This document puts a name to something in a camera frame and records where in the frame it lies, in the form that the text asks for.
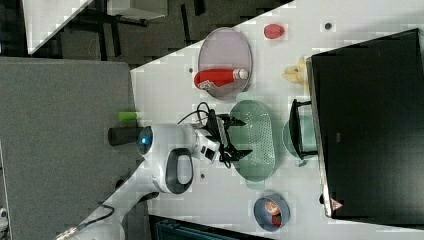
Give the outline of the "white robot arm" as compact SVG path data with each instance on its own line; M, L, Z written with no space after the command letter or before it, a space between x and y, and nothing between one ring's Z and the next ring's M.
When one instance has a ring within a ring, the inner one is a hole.
M122 222L151 193L182 194L194 179L195 159L229 166L249 155L232 144L228 130L245 123L228 114L206 112L207 122L154 124L142 128L137 147L144 161L79 225L54 240L125 240Z

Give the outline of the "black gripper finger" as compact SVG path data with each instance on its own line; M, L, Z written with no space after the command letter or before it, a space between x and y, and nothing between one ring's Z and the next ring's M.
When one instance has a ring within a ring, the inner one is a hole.
M240 159L244 158L245 156L248 156L251 153L251 150L234 150L230 153L231 161L239 161Z
M245 126L246 123L236 119L235 117L230 117L230 126Z

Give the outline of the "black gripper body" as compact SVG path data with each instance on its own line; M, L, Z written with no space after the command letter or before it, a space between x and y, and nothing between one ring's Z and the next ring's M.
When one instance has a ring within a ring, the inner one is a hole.
M229 164L228 156L225 153L229 140L227 138L225 124L229 119L227 114L216 114L213 109L208 112L207 129L209 133L220 143L220 162Z

